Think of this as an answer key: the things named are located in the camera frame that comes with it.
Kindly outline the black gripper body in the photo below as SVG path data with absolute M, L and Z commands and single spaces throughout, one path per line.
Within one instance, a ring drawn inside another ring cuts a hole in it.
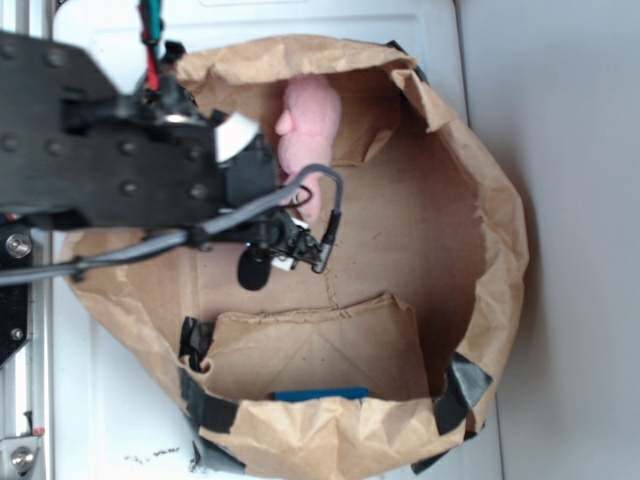
M 330 232 L 318 241 L 309 226 L 321 212 L 319 179 L 330 174 L 330 167 L 309 165 L 287 183 L 277 148 L 265 140 L 256 120 L 218 110 L 213 120 L 216 161 L 225 180 L 220 213 L 229 219 L 211 230 L 212 238 L 267 250 L 272 266 L 291 270 L 305 262 L 322 273 L 330 256 Z

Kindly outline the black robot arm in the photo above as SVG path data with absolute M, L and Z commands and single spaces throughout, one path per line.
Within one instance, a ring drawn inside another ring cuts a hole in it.
M 337 226 L 321 240 L 285 200 L 257 122 L 203 116 L 173 75 L 156 92 L 122 95 L 83 50 L 1 35 L 1 210 L 46 231 L 134 228 L 142 242 L 59 265 L 6 270 L 5 285 L 133 263 L 181 245 L 239 242 L 247 265 L 275 258 L 325 268 Z

